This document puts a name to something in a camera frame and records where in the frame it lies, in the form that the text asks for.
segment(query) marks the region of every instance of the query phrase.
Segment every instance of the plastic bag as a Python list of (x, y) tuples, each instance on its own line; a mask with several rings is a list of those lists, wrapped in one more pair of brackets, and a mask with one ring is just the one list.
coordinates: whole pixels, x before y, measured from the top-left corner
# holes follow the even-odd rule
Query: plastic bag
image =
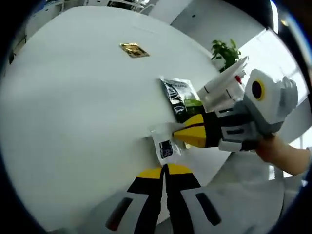
[(156, 154), (161, 165), (177, 163), (181, 158), (183, 142), (173, 139), (172, 132), (183, 128), (180, 123), (163, 123), (151, 128)]
[(161, 77), (160, 80), (178, 123), (184, 123), (190, 117), (205, 112), (197, 92), (189, 80), (164, 79), (164, 77)]

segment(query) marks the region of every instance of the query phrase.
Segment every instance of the potted plant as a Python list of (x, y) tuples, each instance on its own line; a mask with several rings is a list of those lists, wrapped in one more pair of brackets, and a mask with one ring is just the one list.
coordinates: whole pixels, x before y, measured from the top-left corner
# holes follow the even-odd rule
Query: potted plant
[(213, 57), (211, 59), (215, 60), (219, 72), (223, 72), (231, 67), (239, 60), (239, 55), (241, 55), (241, 52), (236, 49), (235, 42), (232, 39), (230, 41), (231, 47), (220, 40), (213, 41)]

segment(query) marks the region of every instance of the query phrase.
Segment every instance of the white table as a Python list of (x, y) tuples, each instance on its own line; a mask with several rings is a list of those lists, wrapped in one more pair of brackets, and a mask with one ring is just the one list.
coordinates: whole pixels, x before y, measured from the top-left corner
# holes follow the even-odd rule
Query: white table
[[(151, 56), (130, 58), (123, 42)], [(47, 230), (77, 224), (158, 166), (149, 127), (175, 120), (158, 77), (199, 89), (217, 75), (209, 56), (169, 25), (122, 9), (72, 8), (41, 28), (0, 86), (4, 162), (37, 221)], [(191, 148), (181, 163), (206, 185), (228, 155)]]

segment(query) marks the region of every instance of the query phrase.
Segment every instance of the white wall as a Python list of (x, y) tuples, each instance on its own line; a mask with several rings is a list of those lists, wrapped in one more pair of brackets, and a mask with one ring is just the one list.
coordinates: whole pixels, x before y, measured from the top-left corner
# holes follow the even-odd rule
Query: white wall
[(147, 8), (147, 9), (143, 10), (141, 13), (142, 13), (142, 14), (145, 14), (145, 15), (149, 15), (150, 12), (152, 11), (153, 7), (148, 7), (148, 6), (149, 6), (149, 5), (156, 5), (156, 4), (158, 3), (158, 1), (159, 1), (159, 0), (150, 0), (150, 1), (148, 2), (148, 4), (145, 5), (145, 8)]
[(70, 0), (70, 1), (66, 1), (64, 4), (64, 11), (69, 10), (70, 8), (76, 7), (76, 6), (82, 6), (83, 3), (81, 2), (81, 0)]
[[(291, 143), (303, 135), (311, 126), (312, 115), (310, 104), (309, 100), (305, 99), (289, 114), (289, 116), (287, 116), (281, 130), (279, 131), (279, 135), (285, 142)], [(312, 138), (306, 139), (305, 142), (308, 146), (312, 146)]]
[(214, 39), (233, 39), (240, 48), (264, 30), (251, 16), (222, 0), (193, 0), (171, 26), (209, 51)]
[(192, 0), (159, 0), (149, 16), (171, 24)]
[(45, 6), (43, 9), (31, 16), (25, 28), (27, 40), (31, 38), (31, 36), (35, 34), (47, 22), (56, 17), (59, 14), (60, 10), (61, 4), (53, 3)]

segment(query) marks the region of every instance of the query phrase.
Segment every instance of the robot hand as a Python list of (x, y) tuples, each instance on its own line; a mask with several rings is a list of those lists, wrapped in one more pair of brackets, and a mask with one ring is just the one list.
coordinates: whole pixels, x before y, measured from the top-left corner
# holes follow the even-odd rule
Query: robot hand
[(230, 152), (255, 149), (261, 136), (281, 128), (297, 102), (293, 80), (284, 77), (274, 83), (254, 69), (242, 100), (228, 109), (193, 116), (173, 136), (199, 148), (219, 147)]

